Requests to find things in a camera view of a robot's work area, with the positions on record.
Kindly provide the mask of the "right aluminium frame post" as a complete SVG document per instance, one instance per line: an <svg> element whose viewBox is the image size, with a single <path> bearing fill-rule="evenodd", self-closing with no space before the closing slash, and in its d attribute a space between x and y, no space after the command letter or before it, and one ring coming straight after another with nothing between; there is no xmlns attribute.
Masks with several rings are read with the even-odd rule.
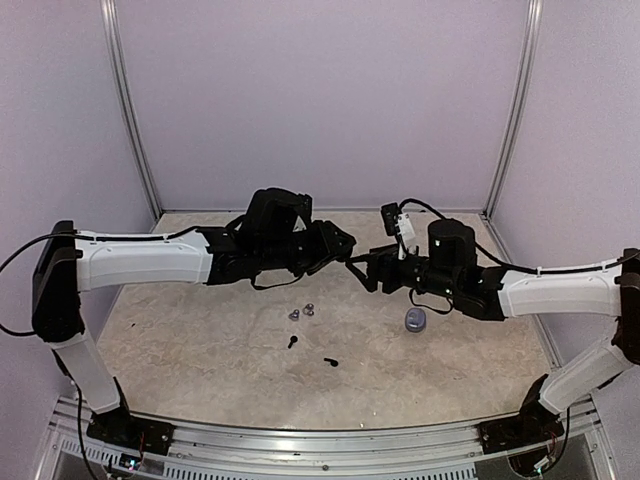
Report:
<svg viewBox="0 0 640 480"><path fill-rule="evenodd" d="M518 133L524 117L528 91L535 64L543 4L544 2L542 0L530 0L527 3L524 37L518 63L515 89L499 150L498 163L493 175L485 207L483 209L484 217L488 221L491 221L497 212L499 201L506 185L509 168L513 160L518 140Z"/></svg>

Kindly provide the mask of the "left aluminium frame post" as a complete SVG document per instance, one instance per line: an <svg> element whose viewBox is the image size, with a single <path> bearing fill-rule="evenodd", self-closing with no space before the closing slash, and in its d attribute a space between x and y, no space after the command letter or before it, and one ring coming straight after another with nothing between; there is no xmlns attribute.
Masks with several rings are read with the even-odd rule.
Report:
<svg viewBox="0 0 640 480"><path fill-rule="evenodd" d="M120 105L126 136L145 200L153 219L158 221L162 217L164 210L144 148L128 81L126 60L119 28L117 2L114 0L101 0L100 10L116 96Z"/></svg>

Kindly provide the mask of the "aluminium frame post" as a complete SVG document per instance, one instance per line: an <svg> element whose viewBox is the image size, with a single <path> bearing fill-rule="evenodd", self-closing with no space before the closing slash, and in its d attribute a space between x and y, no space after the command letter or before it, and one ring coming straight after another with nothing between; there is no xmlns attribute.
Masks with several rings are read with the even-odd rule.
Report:
<svg viewBox="0 0 640 480"><path fill-rule="evenodd" d="M518 63L515 89L499 150L498 163L493 175L485 207L483 209L484 217L488 221L491 221L497 212L499 201L506 185L509 168L513 160L518 140L518 133L524 117L528 91L535 64L543 4L544 2L542 0L530 0L527 3L524 37Z"/></svg>
<svg viewBox="0 0 640 480"><path fill-rule="evenodd" d="M116 96L120 105L126 136L145 200L153 219L158 221L162 217L164 210L144 148L128 81L126 60L119 28L117 2L114 0L101 0L100 10Z"/></svg>

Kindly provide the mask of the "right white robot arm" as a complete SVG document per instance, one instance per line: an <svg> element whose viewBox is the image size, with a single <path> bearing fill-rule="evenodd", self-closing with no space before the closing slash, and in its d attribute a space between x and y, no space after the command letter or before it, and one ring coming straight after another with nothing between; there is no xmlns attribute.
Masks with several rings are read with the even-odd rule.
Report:
<svg viewBox="0 0 640 480"><path fill-rule="evenodd" d="M406 287L413 294L440 296L451 309L482 321L562 313L605 315L617 321L612 337L596 342L531 387L511 423L518 442L535 442L574 401L638 364L638 250L627 249L617 260L556 270L506 263L481 267L471 227L438 219L428 225L427 235L425 256L397 243L355 257L347 267L370 292L390 294Z"/></svg>

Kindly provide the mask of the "grey oval earbud case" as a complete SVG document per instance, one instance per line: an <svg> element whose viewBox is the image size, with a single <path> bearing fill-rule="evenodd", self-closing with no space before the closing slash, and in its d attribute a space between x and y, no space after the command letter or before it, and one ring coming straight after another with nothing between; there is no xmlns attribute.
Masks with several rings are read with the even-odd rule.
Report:
<svg viewBox="0 0 640 480"><path fill-rule="evenodd" d="M411 333L420 333L426 329L427 315L422 308L410 308L405 315L404 325Z"/></svg>

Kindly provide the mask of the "front aluminium rail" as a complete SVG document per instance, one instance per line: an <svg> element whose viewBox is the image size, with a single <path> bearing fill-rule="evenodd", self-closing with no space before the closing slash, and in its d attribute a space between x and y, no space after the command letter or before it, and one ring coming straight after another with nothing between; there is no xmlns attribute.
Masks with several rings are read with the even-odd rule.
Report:
<svg viewBox="0 0 640 480"><path fill-rule="evenodd" d="M514 479L513 466L552 455L544 479L616 479L598 412L589 399L571 409L567 439L487 453L478 422L351 431L272 430L172 420L163 454L80 436L87 407L54 406L33 479ZM126 462L133 462L126 467Z"/></svg>

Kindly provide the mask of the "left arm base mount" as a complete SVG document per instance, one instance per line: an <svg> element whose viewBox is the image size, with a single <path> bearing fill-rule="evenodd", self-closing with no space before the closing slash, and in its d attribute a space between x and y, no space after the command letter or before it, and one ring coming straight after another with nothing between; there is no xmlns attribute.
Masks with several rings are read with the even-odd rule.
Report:
<svg viewBox="0 0 640 480"><path fill-rule="evenodd" d="M175 426L171 423L132 415L127 410L112 410L91 416L87 435L140 453L166 456Z"/></svg>

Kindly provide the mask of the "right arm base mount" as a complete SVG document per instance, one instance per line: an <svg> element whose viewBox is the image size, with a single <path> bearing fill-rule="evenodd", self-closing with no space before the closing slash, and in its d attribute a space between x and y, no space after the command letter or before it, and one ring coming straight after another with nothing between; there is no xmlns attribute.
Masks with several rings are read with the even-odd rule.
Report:
<svg viewBox="0 0 640 480"><path fill-rule="evenodd" d="M560 415L538 401L523 404L515 415L481 422L477 430L484 454L518 449L565 434Z"/></svg>

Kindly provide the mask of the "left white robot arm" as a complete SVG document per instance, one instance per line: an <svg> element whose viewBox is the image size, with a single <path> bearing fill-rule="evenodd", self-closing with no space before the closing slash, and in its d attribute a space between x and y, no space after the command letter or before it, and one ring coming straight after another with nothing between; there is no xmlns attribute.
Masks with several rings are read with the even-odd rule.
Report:
<svg viewBox="0 0 640 480"><path fill-rule="evenodd" d="M32 277L32 328L80 388L102 430L121 445L140 434L80 312L80 295L129 284L228 285L272 270L295 280L348 260L355 238L312 217L312 199L280 188L254 193L225 226L191 226L158 235L80 231L60 221L45 238Z"/></svg>

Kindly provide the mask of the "black earbud front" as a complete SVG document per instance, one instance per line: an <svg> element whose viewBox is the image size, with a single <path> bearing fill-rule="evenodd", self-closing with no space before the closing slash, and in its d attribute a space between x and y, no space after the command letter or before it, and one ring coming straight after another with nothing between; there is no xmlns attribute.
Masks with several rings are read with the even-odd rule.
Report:
<svg viewBox="0 0 640 480"><path fill-rule="evenodd" d="M339 366L339 362L336 359L325 357L324 361L333 368L336 368Z"/></svg>

